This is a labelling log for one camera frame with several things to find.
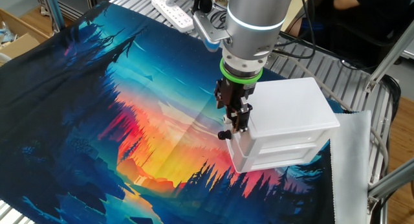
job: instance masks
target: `blue fabric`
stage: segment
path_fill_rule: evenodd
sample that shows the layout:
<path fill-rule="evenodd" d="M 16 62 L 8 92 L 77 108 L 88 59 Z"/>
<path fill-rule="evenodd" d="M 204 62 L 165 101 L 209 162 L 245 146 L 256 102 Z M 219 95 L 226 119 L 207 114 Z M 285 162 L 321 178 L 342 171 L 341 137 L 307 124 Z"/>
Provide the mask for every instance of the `blue fabric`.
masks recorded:
<path fill-rule="evenodd" d="M 217 139 L 221 57 L 102 3 L 8 62 L 0 199 L 44 224 L 333 223 L 329 147 L 307 165 L 235 172 Z"/>

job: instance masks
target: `green ring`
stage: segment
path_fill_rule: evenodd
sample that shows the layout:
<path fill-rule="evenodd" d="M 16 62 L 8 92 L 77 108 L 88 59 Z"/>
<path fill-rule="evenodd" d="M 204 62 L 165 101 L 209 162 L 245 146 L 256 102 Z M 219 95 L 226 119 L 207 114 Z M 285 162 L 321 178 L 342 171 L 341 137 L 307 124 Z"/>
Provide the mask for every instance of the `green ring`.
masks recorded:
<path fill-rule="evenodd" d="M 226 69 L 224 68 L 224 59 L 223 58 L 221 58 L 221 61 L 220 61 L 220 70 L 221 70 L 222 74 L 227 79 L 229 79 L 230 81 L 235 82 L 235 83 L 239 83 L 239 84 L 245 84 L 245 85 L 256 83 L 259 80 L 259 78 L 261 77 L 261 75 L 263 74 L 263 69 L 261 69 L 259 74 L 257 74 L 257 76 L 255 76 L 254 78 L 247 78 L 247 79 L 237 78 L 237 77 L 231 75 L 229 72 L 226 71 Z"/>

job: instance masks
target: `white cloth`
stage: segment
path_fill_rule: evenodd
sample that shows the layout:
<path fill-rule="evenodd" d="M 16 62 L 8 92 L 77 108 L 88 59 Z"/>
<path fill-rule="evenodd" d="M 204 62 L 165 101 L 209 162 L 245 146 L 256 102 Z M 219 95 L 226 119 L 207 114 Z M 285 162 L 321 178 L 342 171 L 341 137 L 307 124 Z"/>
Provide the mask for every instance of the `white cloth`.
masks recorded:
<path fill-rule="evenodd" d="M 371 112 L 336 118 L 341 126 L 331 138 L 335 223 L 366 223 Z"/>

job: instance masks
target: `black screw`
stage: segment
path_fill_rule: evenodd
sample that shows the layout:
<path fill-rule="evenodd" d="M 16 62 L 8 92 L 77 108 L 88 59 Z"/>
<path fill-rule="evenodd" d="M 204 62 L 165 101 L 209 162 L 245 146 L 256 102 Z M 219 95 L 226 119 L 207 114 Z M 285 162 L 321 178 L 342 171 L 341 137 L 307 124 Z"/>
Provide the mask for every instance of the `black screw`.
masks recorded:
<path fill-rule="evenodd" d="M 230 130 L 220 131 L 219 134 L 217 134 L 217 136 L 220 140 L 231 139 L 232 138 L 232 132 Z"/>

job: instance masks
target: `power strip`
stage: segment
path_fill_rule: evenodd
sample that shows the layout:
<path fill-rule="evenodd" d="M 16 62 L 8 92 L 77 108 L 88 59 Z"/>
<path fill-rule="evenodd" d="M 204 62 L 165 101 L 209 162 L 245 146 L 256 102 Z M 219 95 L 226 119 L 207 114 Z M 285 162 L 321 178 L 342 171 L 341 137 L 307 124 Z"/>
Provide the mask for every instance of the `power strip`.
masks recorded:
<path fill-rule="evenodd" d="M 153 6 L 181 33 L 194 29 L 193 19 L 179 6 L 167 6 L 167 0 L 151 0 Z"/>

